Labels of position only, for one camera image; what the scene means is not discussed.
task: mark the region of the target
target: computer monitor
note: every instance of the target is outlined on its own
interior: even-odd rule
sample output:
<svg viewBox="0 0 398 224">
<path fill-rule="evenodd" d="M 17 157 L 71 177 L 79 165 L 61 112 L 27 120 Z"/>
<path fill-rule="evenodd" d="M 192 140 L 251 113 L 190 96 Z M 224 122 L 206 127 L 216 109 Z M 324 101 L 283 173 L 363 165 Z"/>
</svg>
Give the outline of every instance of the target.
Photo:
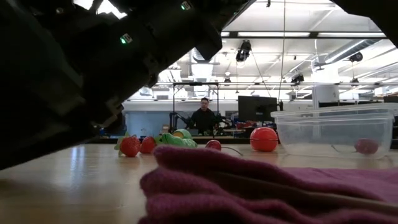
<svg viewBox="0 0 398 224">
<path fill-rule="evenodd" d="M 274 121 L 271 112 L 278 110 L 278 100 L 273 97 L 238 96 L 240 121 Z"/>
</svg>

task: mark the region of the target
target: red ball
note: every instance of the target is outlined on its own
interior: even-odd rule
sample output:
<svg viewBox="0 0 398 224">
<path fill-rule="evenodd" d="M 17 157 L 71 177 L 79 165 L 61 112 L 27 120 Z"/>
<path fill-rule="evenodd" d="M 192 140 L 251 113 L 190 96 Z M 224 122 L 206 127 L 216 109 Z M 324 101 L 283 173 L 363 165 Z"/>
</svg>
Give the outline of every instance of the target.
<svg viewBox="0 0 398 224">
<path fill-rule="evenodd" d="M 124 138 L 120 144 L 120 151 L 127 157 L 135 157 L 139 152 L 141 143 L 136 137 Z"/>
<path fill-rule="evenodd" d="M 151 154 L 156 147 L 156 142 L 154 137 L 146 136 L 144 140 L 142 140 L 140 151 L 143 154 Z"/>
<path fill-rule="evenodd" d="M 262 152 L 272 152 L 278 145 L 278 135 L 272 128 L 256 128 L 250 134 L 252 149 Z"/>
<path fill-rule="evenodd" d="M 217 149 L 221 151 L 221 143 L 217 140 L 208 141 L 205 147 L 208 149 Z"/>
<path fill-rule="evenodd" d="M 379 149 L 379 144 L 372 139 L 359 139 L 354 145 L 357 152 L 361 154 L 375 154 Z"/>
</svg>

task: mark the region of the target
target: man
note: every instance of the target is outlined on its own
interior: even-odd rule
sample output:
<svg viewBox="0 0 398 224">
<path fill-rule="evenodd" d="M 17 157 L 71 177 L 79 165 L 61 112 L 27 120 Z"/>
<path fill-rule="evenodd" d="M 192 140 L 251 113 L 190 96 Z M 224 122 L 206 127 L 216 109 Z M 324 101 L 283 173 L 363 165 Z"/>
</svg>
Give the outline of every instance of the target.
<svg viewBox="0 0 398 224">
<path fill-rule="evenodd" d="M 211 135 L 213 126 L 215 125 L 215 114 L 208 108 L 209 100 L 202 98 L 200 100 L 200 108 L 192 114 L 191 120 L 195 124 L 198 133 Z"/>
</svg>

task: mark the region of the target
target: cable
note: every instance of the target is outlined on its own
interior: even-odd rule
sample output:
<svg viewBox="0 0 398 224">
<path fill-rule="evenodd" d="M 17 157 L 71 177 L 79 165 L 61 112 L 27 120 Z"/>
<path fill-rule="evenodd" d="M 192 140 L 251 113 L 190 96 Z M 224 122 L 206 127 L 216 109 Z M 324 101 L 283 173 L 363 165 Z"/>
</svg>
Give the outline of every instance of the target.
<svg viewBox="0 0 398 224">
<path fill-rule="evenodd" d="M 285 61 L 285 39 L 286 39 L 286 0 L 284 0 L 284 39 L 282 43 L 282 68 L 280 69 L 280 83 L 278 92 L 278 102 L 280 100 L 280 88 L 282 87 L 282 79 L 284 77 L 284 61 Z"/>
<path fill-rule="evenodd" d="M 264 86 L 266 86 L 266 90 L 267 90 L 267 92 L 268 92 L 268 95 L 269 95 L 269 97 L 271 97 L 271 94 L 270 94 L 270 93 L 269 93 L 269 91 L 268 91 L 267 84 L 265 83 L 265 81 L 264 81 L 264 78 L 262 77 L 262 74 L 261 74 L 261 72 L 260 72 L 259 65 L 257 64 L 256 57 L 254 56 L 254 53 L 253 53 L 253 51 L 252 51 L 252 50 L 251 50 L 251 54 L 253 55 L 254 63 L 256 63 L 257 71 L 258 71 L 258 72 L 259 72 L 259 74 L 260 74 L 261 80 L 262 80 L 262 82 L 263 82 Z"/>
<path fill-rule="evenodd" d="M 239 152 L 238 150 L 236 150 L 236 149 L 233 149 L 233 148 L 230 148 L 230 147 L 221 147 L 222 149 L 230 149 L 230 150 L 232 150 L 232 151 L 235 151 L 235 152 L 237 152 L 240 156 L 243 156 L 243 154 L 241 153 L 241 152 Z"/>
</svg>

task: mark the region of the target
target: desk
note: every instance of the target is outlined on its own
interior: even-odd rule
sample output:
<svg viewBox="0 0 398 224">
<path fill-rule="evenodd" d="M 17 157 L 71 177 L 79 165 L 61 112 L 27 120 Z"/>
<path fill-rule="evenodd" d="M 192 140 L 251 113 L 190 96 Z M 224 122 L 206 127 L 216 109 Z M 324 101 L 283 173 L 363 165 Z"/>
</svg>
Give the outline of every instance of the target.
<svg viewBox="0 0 398 224">
<path fill-rule="evenodd" d="M 118 157 L 114 145 L 91 144 L 45 156 L 0 172 L 0 223 L 132 224 L 145 214 L 140 178 L 157 164 L 151 155 Z M 379 161 L 287 156 L 229 145 L 245 159 L 282 167 L 386 169 L 398 152 Z M 237 155 L 228 149 L 225 153 Z"/>
</svg>

